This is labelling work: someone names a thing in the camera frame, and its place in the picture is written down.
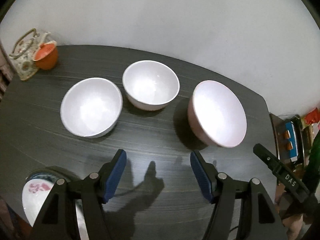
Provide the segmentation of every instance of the bowl rim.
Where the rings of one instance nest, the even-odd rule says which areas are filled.
[[[141,62],[156,62],[156,63],[158,63],[158,64],[166,67],[167,69],[169,69],[169,70],[171,71],[171,73],[173,73],[173,75],[174,75],[175,78],[176,78],[176,81],[178,82],[178,89],[177,89],[177,92],[175,93],[175,95],[174,95],[172,98],[170,98],[169,100],[167,100],[167,101],[165,101],[165,102],[163,102],[163,103],[150,104],[150,103],[147,103],[147,102],[138,100],[137,98],[135,98],[135,97],[128,91],[128,89],[126,88],[126,86],[125,86],[125,84],[124,84],[124,83],[125,83],[125,82],[124,82],[124,76],[126,75],[127,71],[128,71],[130,68],[134,67],[135,65],[137,65],[138,63],[141,63]],[[169,68],[167,65],[165,65],[165,64],[163,64],[163,63],[161,63],[161,62],[155,61],[155,60],[140,60],[140,61],[136,61],[136,62],[132,63],[131,65],[129,65],[129,66],[125,69],[125,71],[123,72],[123,74],[122,74],[122,84],[123,84],[124,90],[126,91],[126,93],[127,93],[130,97],[132,97],[134,100],[136,100],[136,101],[138,101],[138,102],[140,102],[140,103],[143,103],[143,104],[146,104],[146,105],[149,105],[149,106],[161,106],[161,105],[165,105],[165,104],[167,104],[167,103],[170,103],[172,100],[174,100],[174,99],[177,97],[177,95],[178,95],[178,93],[179,93],[179,91],[180,91],[180,82],[179,82],[179,79],[178,79],[176,73],[175,73],[171,68]]]
[[[71,91],[76,87],[78,86],[79,84],[81,83],[84,83],[88,80],[103,80],[103,81],[107,81],[108,83],[110,83],[118,92],[119,96],[120,96],[120,108],[119,108],[119,111],[118,111],[118,114],[115,118],[115,120],[113,121],[113,123],[111,125],[109,125],[107,128],[99,131],[99,132],[96,132],[96,133],[93,133],[93,134],[89,134],[89,135],[80,135],[80,134],[77,134],[73,131],[71,131],[71,129],[68,127],[68,125],[66,125],[66,122],[64,120],[64,118],[62,117],[62,107],[63,105],[65,104],[65,101],[66,101],[66,98],[67,96],[71,93]],[[80,137],[92,137],[92,136],[96,136],[96,135],[99,135],[103,132],[105,132],[106,130],[108,130],[119,118],[120,114],[121,114],[121,111],[122,111],[122,106],[123,106],[123,98],[122,98],[122,94],[121,94],[121,91],[119,90],[119,88],[116,86],[116,84],[114,84],[112,81],[108,80],[108,79],[105,79],[105,78],[100,78],[100,77],[92,77],[92,78],[86,78],[86,79],[83,79],[81,81],[79,81],[78,83],[74,84],[71,88],[69,88],[69,90],[67,91],[67,93],[64,95],[63,99],[62,99],[62,102],[61,102],[61,105],[60,105],[60,118],[61,118],[61,121],[62,121],[62,124],[64,125],[64,127],[72,134],[76,135],[76,136],[80,136]]]
[[[198,118],[198,116],[197,116],[196,109],[195,109],[195,94],[196,94],[196,90],[198,90],[199,87],[200,87],[200,85],[203,84],[203,83],[218,83],[218,84],[224,86],[226,89],[228,89],[228,90],[235,96],[236,100],[238,100],[239,104],[241,105],[241,108],[242,108],[242,111],[243,111],[243,114],[244,114],[244,118],[245,118],[245,133],[244,133],[244,135],[243,135],[243,137],[242,137],[242,139],[241,139],[241,141],[240,141],[239,143],[230,146],[230,145],[225,145],[225,144],[223,144],[223,143],[217,142],[210,134],[207,133],[207,131],[206,131],[206,130],[204,129],[204,127],[202,126],[202,124],[201,124],[201,122],[200,122],[200,120],[199,120],[199,118]],[[206,134],[206,136],[207,136],[210,140],[212,140],[214,143],[216,143],[216,144],[218,144],[218,145],[220,145],[220,146],[222,146],[222,147],[225,147],[225,148],[233,148],[233,147],[238,146],[240,143],[242,143],[242,141],[243,141],[243,139],[244,139],[244,137],[245,137],[245,135],[246,135],[246,133],[247,133],[247,117],[246,117],[246,115],[245,115],[245,111],[244,111],[244,109],[243,109],[243,106],[242,106],[239,98],[231,91],[230,88],[228,88],[227,86],[225,86],[224,84],[222,84],[222,83],[220,83],[220,82],[218,82],[218,81],[214,81],[214,80],[204,80],[204,81],[200,82],[200,83],[196,86],[195,90],[193,90],[193,93],[192,93],[192,107],[193,107],[193,111],[194,111],[194,113],[195,113],[195,117],[196,117],[196,119],[197,119],[197,121],[198,121],[201,129],[204,131],[204,133]]]

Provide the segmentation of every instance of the dark wooden table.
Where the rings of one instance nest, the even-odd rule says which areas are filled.
[[[21,192],[31,171],[59,166],[84,178],[110,161],[118,148],[126,150],[128,162],[116,197],[104,206],[115,239],[202,238],[213,206],[202,197],[191,170],[192,149],[199,149],[207,162],[216,163],[218,171],[233,179],[259,178],[274,198],[276,179],[252,152],[261,143],[275,154],[268,108],[260,95],[215,72],[158,54],[87,45],[58,50],[59,63],[53,70],[39,71],[27,82],[15,76],[0,104],[0,195],[21,217],[25,218]],[[136,109],[125,97],[122,74],[144,59],[168,65],[180,80],[179,95],[163,110]],[[70,134],[59,112],[67,90],[89,77],[111,80],[124,98],[115,129],[95,139]],[[195,86],[208,79],[229,87],[246,113],[247,134],[233,149],[206,147],[189,128],[188,100]],[[236,201],[232,226],[239,207]]]

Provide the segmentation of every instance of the ceramic bowl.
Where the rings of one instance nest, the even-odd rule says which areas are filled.
[[[124,71],[122,82],[129,101],[147,111],[167,106],[180,89],[179,79],[173,70],[152,60],[131,64]]]
[[[88,78],[65,94],[60,116],[69,132],[95,138],[112,130],[121,109],[122,95],[115,84],[104,78]]]
[[[247,120],[236,95],[225,85],[206,80],[199,83],[188,105],[194,134],[205,144],[232,148],[247,131]]]

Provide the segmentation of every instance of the glass teapot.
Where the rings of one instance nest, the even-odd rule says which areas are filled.
[[[21,36],[15,43],[9,57],[22,81],[28,80],[39,70],[32,57],[48,34],[49,33],[44,33],[40,37],[40,34],[33,28]]]

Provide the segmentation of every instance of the green bottle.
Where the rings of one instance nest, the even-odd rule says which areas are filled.
[[[316,135],[309,157],[309,164],[306,167],[302,182],[310,190],[315,193],[320,180],[320,131]]]

